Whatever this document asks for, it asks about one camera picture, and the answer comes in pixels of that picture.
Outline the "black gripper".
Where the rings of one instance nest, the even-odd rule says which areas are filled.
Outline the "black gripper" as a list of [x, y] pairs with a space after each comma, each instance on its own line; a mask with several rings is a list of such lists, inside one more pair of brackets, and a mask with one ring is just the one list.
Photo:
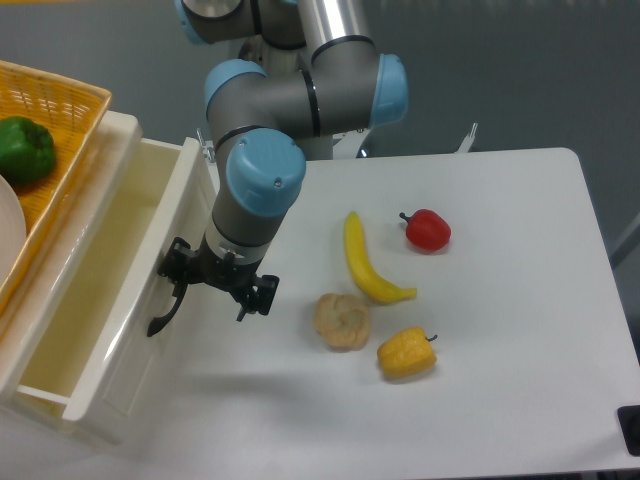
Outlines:
[[236, 321], [242, 322], [246, 315], [267, 316], [279, 286], [276, 275], [256, 275], [259, 265], [259, 261], [246, 263], [232, 251], [218, 255], [209, 248], [199, 248], [196, 252], [186, 240], [175, 237], [157, 274], [174, 292], [202, 282], [229, 293], [240, 305]]

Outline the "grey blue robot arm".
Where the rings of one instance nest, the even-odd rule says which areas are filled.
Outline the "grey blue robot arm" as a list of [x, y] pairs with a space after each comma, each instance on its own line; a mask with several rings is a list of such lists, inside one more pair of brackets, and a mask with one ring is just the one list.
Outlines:
[[180, 1], [195, 43], [259, 37], [309, 59], [286, 74], [231, 59], [204, 85], [220, 190], [200, 245], [176, 238], [158, 273], [181, 303], [203, 283], [229, 293], [242, 315], [267, 314], [279, 280], [258, 268], [306, 171], [300, 142], [401, 120], [409, 105], [401, 60], [380, 53], [360, 1]]

